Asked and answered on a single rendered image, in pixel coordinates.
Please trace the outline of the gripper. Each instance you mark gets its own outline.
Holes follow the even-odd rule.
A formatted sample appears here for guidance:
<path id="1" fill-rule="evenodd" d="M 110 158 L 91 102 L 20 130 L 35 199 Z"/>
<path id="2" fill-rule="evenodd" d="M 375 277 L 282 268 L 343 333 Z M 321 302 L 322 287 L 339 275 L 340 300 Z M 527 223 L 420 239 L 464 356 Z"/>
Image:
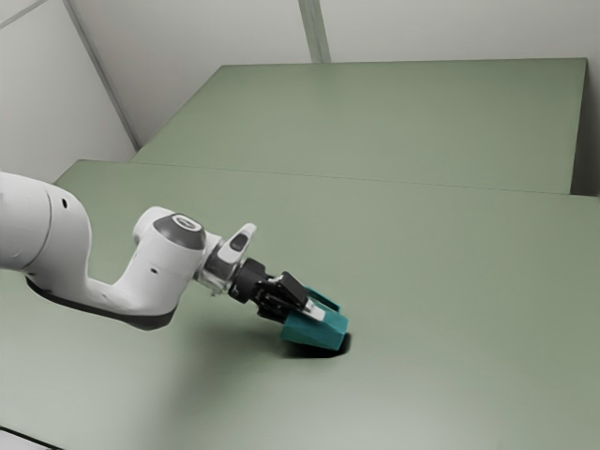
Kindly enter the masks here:
<path id="1" fill-rule="evenodd" d="M 250 258 L 234 275 L 229 296 L 241 304 L 253 302 L 258 307 L 258 316 L 277 323 L 285 322 L 290 308 L 313 321 L 322 322 L 325 318 L 325 312 L 291 273 L 282 272 L 276 283 L 270 280 L 261 262 Z"/>

